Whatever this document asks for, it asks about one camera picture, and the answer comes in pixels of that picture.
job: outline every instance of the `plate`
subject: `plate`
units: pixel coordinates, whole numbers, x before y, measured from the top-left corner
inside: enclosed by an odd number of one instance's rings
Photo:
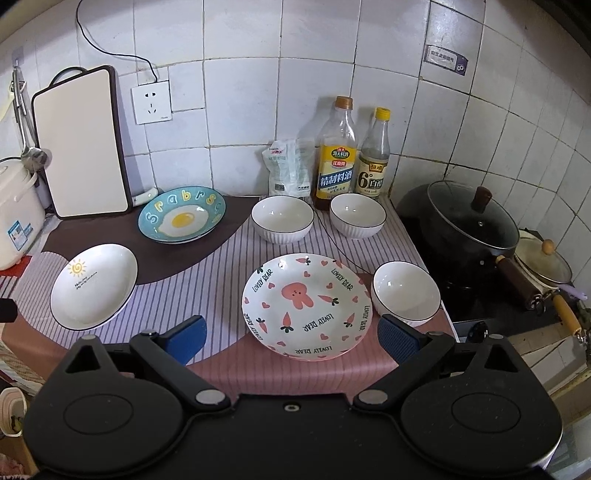
[[[113,319],[127,304],[138,277],[128,248],[104,244],[74,257],[51,290],[51,314],[68,330],[89,330]]]
[[[340,261],[314,254],[283,255],[259,267],[244,287],[242,313],[263,345],[302,361],[348,352],[373,315],[363,281]]]
[[[184,242],[212,230],[226,213],[221,193],[208,187],[181,187],[158,195],[139,214],[138,227],[157,242]]]

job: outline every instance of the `striped tablecloth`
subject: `striped tablecloth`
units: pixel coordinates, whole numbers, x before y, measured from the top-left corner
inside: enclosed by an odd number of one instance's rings
[[[386,224],[379,234],[363,240],[344,238],[333,229],[328,214],[319,212],[320,218],[315,218],[310,234],[302,241],[272,245],[256,235],[249,219],[198,264],[172,277],[136,286],[123,311],[92,333],[103,343],[127,342],[146,328],[164,332],[200,314],[207,320],[208,339],[193,359],[197,362],[230,347],[246,334],[240,302],[244,285],[257,267],[279,255],[325,255],[342,260],[357,273],[362,273],[359,267],[374,273],[381,264],[392,260],[424,267],[392,204],[387,199],[382,202],[388,214]],[[31,326],[65,348],[88,333],[67,330],[51,315],[51,288],[68,261],[52,252],[35,255],[11,295]]]

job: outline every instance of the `wooden handle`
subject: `wooden handle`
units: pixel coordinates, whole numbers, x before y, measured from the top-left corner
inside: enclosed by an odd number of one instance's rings
[[[538,288],[533,285],[511,259],[499,255],[495,262],[499,271],[513,285],[513,288],[523,300],[525,308],[527,310],[533,310],[536,304],[542,299],[542,294]]]
[[[552,240],[544,240],[542,242],[542,252],[546,255],[552,255],[556,251],[556,245]]]
[[[552,297],[552,303],[554,303],[554,308],[556,308],[560,320],[568,328],[570,334],[575,336],[579,334],[581,332],[581,324],[565,299],[561,295],[554,295]]]

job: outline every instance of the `blue gripper pad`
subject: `blue gripper pad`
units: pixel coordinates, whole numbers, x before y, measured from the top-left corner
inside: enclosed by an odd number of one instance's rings
[[[378,341],[398,365],[421,349],[417,338],[409,335],[385,317],[381,317],[378,323]]]

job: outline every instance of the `white cutting board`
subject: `white cutting board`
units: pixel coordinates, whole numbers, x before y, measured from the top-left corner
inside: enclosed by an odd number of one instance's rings
[[[39,146],[60,218],[131,208],[116,110],[115,71],[104,66],[35,94]]]

